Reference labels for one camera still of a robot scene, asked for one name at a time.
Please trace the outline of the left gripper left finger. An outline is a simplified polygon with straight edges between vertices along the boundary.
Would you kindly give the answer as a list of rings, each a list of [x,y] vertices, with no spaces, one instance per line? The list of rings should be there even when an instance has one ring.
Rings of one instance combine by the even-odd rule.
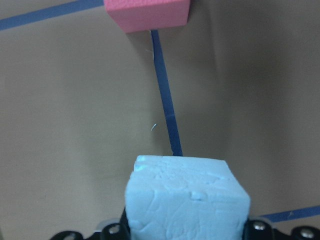
[[[51,240],[129,240],[130,227],[128,224],[127,214],[125,208],[122,211],[120,219],[110,224],[100,224],[100,228],[96,229],[94,233],[85,238],[82,233],[74,230],[65,230],[56,233]]]

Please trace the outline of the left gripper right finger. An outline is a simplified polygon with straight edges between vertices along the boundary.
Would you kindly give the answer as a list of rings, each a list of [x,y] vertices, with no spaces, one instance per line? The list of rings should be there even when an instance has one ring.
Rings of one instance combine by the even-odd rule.
[[[282,231],[265,217],[250,216],[243,227],[242,240],[320,240],[320,229],[311,225],[298,225]]]

